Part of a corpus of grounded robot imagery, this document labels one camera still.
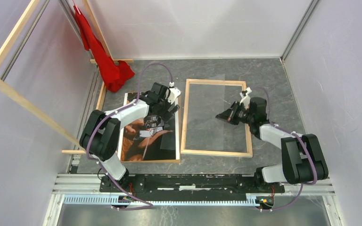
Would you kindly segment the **wooden picture frame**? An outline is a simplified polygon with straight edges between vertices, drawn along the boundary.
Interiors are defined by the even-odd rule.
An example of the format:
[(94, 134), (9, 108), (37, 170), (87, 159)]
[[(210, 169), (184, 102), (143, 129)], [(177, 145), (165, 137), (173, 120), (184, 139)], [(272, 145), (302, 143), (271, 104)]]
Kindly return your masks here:
[(246, 88), (245, 81), (186, 80), (181, 154), (253, 157), (249, 126), (216, 118), (239, 101), (240, 92)]

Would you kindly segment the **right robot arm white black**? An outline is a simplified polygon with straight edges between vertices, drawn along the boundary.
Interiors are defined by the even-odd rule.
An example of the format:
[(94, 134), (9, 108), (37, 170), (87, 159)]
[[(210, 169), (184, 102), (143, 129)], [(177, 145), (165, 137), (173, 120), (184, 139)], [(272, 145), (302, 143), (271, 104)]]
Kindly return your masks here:
[(253, 185), (259, 192), (266, 192), (273, 183), (314, 184), (329, 177), (329, 170), (321, 145), (314, 134), (287, 132), (268, 119), (267, 101), (253, 97), (249, 104), (234, 102), (216, 119), (231, 125), (249, 126), (256, 138), (279, 148), (281, 163), (256, 169)]

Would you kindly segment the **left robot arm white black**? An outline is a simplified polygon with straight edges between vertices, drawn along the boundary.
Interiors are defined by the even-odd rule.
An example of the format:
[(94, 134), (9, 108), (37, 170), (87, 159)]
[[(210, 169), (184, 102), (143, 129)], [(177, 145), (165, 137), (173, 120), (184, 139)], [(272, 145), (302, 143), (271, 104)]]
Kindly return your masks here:
[(155, 82), (151, 90), (137, 92), (130, 103), (106, 112), (94, 110), (89, 115), (79, 144), (87, 158), (95, 160), (107, 173), (116, 191), (123, 192), (129, 187), (125, 176), (128, 170), (116, 155), (122, 129), (149, 114), (163, 121), (170, 120), (180, 108), (176, 103), (180, 95), (181, 90), (173, 83), (165, 86)]

